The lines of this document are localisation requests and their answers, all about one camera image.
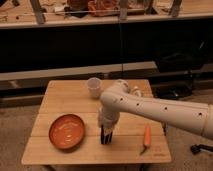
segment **wood grain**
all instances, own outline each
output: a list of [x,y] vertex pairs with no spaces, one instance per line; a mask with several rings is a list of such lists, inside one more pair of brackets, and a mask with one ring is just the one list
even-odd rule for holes
[[71,152],[57,150],[47,137],[30,138],[22,158],[23,164],[137,164],[171,161],[164,136],[153,136],[152,145],[143,155],[142,136],[115,136],[102,145],[97,136],[87,136]]
[[[42,115],[42,114],[38,115],[31,136],[47,137],[49,133],[49,128],[53,123],[53,121],[62,115],[63,113],[51,115]],[[76,115],[80,116],[85,123],[86,136],[100,135],[97,113],[78,113]],[[144,126],[146,123],[149,123],[151,125],[152,135],[163,136],[162,126],[158,122],[127,113],[121,113],[119,123],[116,125],[113,135],[141,136],[144,133]]]
[[206,13],[213,12],[212,0],[183,0],[181,13]]
[[[138,85],[144,96],[152,96],[151,88],[146,80],[128,80],[131,87]],[[113,83],[104,80],[102,90]],[[39,113],[88,113],[97,112],[101,104],[99,100],[90,98],[85,81],[51,81],[41,104]]]

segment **white cup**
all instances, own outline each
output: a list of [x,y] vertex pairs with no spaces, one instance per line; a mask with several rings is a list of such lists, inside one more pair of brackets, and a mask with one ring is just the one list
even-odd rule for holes
[[101,80],[96,77],[92,77],[87,80],[87,87],[90,92],[90,96],[93,99],[98,99],[101,95]]

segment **table leg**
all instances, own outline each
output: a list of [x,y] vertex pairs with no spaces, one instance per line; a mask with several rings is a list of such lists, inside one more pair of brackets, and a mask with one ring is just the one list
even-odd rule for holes
[[51,165],[43,165],[47,171],[56,171]]

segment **bowl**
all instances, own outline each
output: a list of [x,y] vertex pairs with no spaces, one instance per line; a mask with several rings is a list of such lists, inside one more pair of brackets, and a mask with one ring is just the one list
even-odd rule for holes
[[50,126],[49,139],[58,149],[67,150],[77,146],[85,135],[83,120],[75,114],[58,117]]

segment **orange carrot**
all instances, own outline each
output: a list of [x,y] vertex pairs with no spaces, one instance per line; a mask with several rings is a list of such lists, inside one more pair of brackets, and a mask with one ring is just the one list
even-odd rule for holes
[[144,147],[150,147],[151,145],[151,128],[148,124],[145,126],[143,145]]
[[151,127],[147,124],[144,131],[143,149],[140,155],[143,154],[151,146]]

